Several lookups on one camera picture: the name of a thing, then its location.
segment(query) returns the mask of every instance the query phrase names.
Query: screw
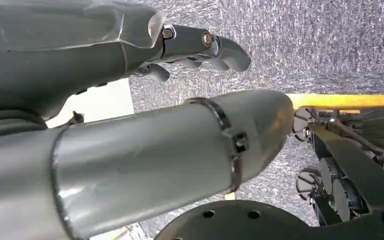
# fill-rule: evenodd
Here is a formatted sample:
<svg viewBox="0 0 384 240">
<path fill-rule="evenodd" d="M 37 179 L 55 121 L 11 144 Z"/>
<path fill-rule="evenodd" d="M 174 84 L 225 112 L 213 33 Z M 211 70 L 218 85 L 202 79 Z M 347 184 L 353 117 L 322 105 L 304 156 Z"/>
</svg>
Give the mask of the screw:
<svg viewBox="0 0 384 240">
<path fill-rule="evenodd" d="M 173 32 L 171 29 L 166 28 L 162 30 L 162 38 L 163 39 L 171 39 L 173 37 Z"/>
<path fill-rule="evenodd" d="M 202 34 L 202 43 L 204 47 L 209 48 L 213 44 L 213 36 L 208 31 L 204 31 Z"/>
</svg>

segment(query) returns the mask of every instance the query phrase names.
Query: gray fabric surface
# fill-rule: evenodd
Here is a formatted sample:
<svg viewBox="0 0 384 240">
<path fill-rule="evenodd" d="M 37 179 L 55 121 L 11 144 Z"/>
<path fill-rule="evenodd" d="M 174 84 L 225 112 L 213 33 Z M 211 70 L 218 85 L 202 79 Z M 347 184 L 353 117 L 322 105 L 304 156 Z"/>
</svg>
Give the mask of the gray fabric surface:
<svg viewBox="0 0 384 240">
<path fill-rule="evenodd" d="M 204 64 L 165 64 L 168 82 L 130 79 L 136 112 L 247 89 L 286 93 L 384 94 L 384 0 L 142 0 L 168 14 L 168 23 L 205 27 L 231 38 L 251 55 L 243 73 Z M 285 209 L 310 225 L 310 206 L 295 192 L 300 169 L 317 165 L 310 146 L 289 139 L 260 176 L 244 184 L 240 199 Z M 221 200 L 214 196 L 208 201 Z M 141 223 L 154 236 L 188 206 Z"/>
</svg>

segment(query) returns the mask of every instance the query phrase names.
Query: yellow stripe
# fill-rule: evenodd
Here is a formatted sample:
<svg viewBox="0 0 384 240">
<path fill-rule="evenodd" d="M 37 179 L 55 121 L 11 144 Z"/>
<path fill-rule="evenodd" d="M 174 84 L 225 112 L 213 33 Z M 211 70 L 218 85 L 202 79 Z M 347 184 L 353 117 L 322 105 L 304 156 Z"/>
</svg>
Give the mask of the yellow stripe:
<svg viewBox="0 0 384 240">
<path fill-rule="evenodd" d="M 286 94 L 293 108 L 314 106 L 320 108 L 361 108 L 384 106 L 384 95 Z"/>
</svg>

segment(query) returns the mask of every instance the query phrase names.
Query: robotic finger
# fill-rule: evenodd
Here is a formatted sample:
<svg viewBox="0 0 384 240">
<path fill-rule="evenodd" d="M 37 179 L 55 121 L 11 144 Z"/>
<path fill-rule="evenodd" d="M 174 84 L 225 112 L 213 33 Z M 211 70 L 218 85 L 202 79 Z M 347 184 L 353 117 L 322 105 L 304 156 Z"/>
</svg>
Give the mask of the robotic finger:
<svg viewBox="0 0 384 240">
<path fill-rule="evenodd" d="M 199 68 L 203 62 L 219 70 L 247 70 L 250 56 L 233 40 L 211 34 L 206 29 L 182 25 L 165 25 L 161 30 L 163 51 L 160 58 L 146 62 L 134 75 L 150 76 L 165 82 L 170 74 L 156 63 L 181 63 L 187 68 Z"/>
</svg>

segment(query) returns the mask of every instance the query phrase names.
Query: cylindrical pipe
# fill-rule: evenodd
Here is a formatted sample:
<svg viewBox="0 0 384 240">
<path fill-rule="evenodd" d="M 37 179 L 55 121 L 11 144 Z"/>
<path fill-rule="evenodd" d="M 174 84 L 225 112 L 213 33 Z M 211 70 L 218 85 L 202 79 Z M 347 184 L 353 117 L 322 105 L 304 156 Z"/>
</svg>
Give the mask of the cylindrical pipe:
<svg viewBox="0 0 384 240">
<path fill-rule="evenodd" d="M 289 98 L 213 98 L 247 135 L 241 181 L 260 173 L 292 128 Z M 214 112 L 184 104 L 132 116 L 0 136 L 0 239 L 87 239 L 232 187 Z"/>
<path fill-rule="evenodd" d="M 291 100 L 269 90 L 213 99 L 247 134 L 242 182 L 282 148 Z M 232 186 L 232 165 L 215 113 L 184 104 L 75 125 L 54 150 L 58 199 L 72 234 L 86 239 L 184 206 Z"/>
</svg>

